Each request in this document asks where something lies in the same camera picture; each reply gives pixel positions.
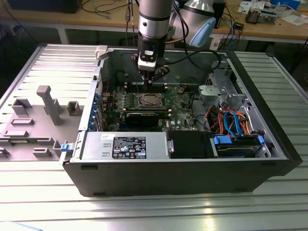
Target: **floor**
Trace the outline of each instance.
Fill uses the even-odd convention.
[[[0,40],[0,70],[1,84],[0,95],[9,87],[16,75],[19,73],[29,56],[36,48],[36,43],[31,39],[23,29],[15,28],[16,35],[12,38],[4,36]],[[27,31],[40,43],[60,43],[58,33],[52,28],[26,28]],[[103,31],[86,31],[86,30],[68,30],[69,39],[72,44],[88,44],[88,45],[125,45],[125,33],[122,32],[103,32]],[[299,51],[298,44],[289,43],[268,43],[259,41],[240,41],[237,46],[231,47],[231,50],[237,51],[268,51],[273,53],[278,60],[289,69],[293,60]],[[304,78],[308,76],[308,67],[306,63],[307,56],[293,72],[293,77],[307,91],[308,86],[305,84]]]

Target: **green circuit board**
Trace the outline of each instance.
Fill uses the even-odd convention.
[[[165,93],[129,93],[124,88],[113,90],[108,99],[107,114],[109,131],[165,131],[197,130],[189,108],[191,92],[178,94],[180,86],[168,87]],[[127,126],[125,118],[129,114],[159,115],[157,126],[136,128]]]

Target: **sticker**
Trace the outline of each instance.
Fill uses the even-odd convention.
[[[146,159],[145,137],[114,137],[112,158]]]
[[[101,135],[101,140],[113,140],[116,135],[114,133],[103,133]]]

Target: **metal slotted surface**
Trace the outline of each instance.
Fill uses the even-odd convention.
[[[298,153],[302,157],[308,154],[305,92],[275,58],[264,53],[236,52],[236,55]]]
[[[33,105],[44,105],[36,94],[39,85],[49,85],[51,96],[60,105],[78,101],[84,105],[88,96],[94,68],[96,46],[55,45],[37,48],[21,71],[20,81],[3,102],[0,109],[0,133],[14,113],[11,108],[16,98],[27,98]]]
[[[292,90],[290,84],[283,86]],[[277,101],[269,105],[277,116],[292,116]],[[298,110],[298,104],[289,105]],[[302,110],[298,118],[305,119]],[[252,193],[87,198],[58,162],[0,162],[0,221],[44,231],[308,230],[308,151],[301,144],[295,147],[304,163]]]

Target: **workbench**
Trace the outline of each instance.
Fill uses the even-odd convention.
[[[70,92],[70,98],[58,98],[60,104],[78,100],[84,105],[87,96],[79,92],[89,90],[97,65],[95,50],[78,45],[38,47],[0,99],[1,125],[10,121],[14,97],[35,102],[40,84],[51,85],[58,94]],[[83,197],[58,161],[0,160],[0,221],[44,231],[307,230],[308,98],[264,53],[236,54],[303,159],[292,172],[270,178],[250,193]],[[262,66],[272,71],[254,72]]]
[[[108,0],[96,0],[95,4],[100,5],[109,3]],[[125,5],[126,0],[119,0],[112,6],[101,7],[101,10],[111,9],[116,6]],[[241,40],[257,40],[257,41],[271,41],[271,42],[289,42],[289,43],[304,43],[308,38],[308,25],[303,24],[295,26],[282,19],[277,19],[275,25],[270,24],[247,24],[245,23],[244,13],[238,13],[238,5],[240,0],[227,0],[228,8],[234,19],[244,24]],[[37,12],[37,11],[17,11],[12,10],[7,4],[9,11],[14,17],[24,26],[33,27],[51,27],[56,28],[59,33],[62,44],[69,44],[69,38],[67,36],[67,29],[79,29],[79,30],[97,30],[97,31],[119,31],[125,32],[125,12],[126,7],[121,7],[116,10],[110,11],[108,16],[111,19],[107,19],[95,13],[89,13],[81,8],[76,14],[69,13],[53,13],[53,12]],[[86,9],[93,11],[93,4],[91,2],[84,6]],[[300,5],[299,11],[308,11],[308,7]],[[10,15],[5,11],[3,6],[0,8],[0,21],[2,25],[16,26],[18,25]],[[134,4],[134,20],[135,20],[135,32],[138,31],[138,6]],[[132,24],[128,26],[128,32],[132,32]],[[211,48],[217,49],[221,39],[225,38],[229,34],[230,30],[226,22],[221,22],[218,29],[214,29],[211,35],[212,43]]]

